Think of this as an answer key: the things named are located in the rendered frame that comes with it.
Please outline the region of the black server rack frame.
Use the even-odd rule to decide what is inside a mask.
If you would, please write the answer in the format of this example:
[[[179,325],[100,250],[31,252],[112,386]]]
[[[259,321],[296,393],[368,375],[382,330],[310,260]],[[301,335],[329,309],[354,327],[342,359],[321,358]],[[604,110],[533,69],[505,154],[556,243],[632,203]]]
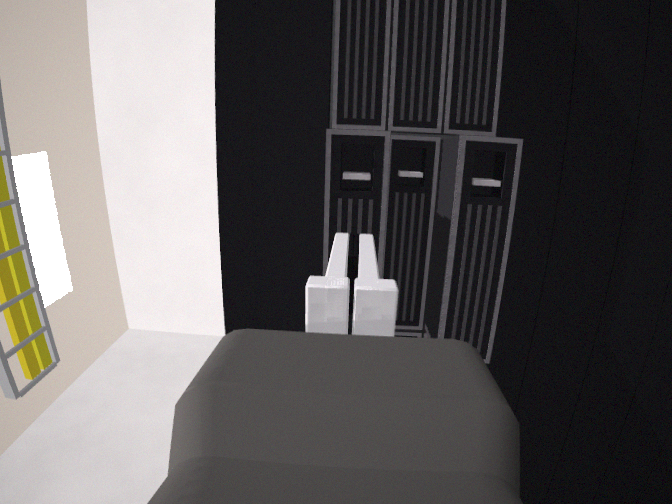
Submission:
[[[672,0],[506,5],[496,137],[524,141],[486,365],[520,499],[672,504]],[[335,0],[215,0],[225,334],[305,332],[334,30]]]

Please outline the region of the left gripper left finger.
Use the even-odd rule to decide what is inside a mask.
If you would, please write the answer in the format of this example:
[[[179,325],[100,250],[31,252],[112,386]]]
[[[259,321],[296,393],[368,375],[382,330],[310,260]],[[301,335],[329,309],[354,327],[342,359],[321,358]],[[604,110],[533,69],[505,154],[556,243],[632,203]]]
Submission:
[[[354,234],[336,233],[326,276],[306,284],[306,332],[348,334],[353,255]]]

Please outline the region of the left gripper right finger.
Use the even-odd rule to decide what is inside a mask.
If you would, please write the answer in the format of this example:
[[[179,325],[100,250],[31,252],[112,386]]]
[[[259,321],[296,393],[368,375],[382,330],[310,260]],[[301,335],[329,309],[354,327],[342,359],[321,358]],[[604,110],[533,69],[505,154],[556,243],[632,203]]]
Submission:
[[[355,234],[351,298],[352,335],[394,337],[397,300],[396,281],[379,279],[374,236]]]

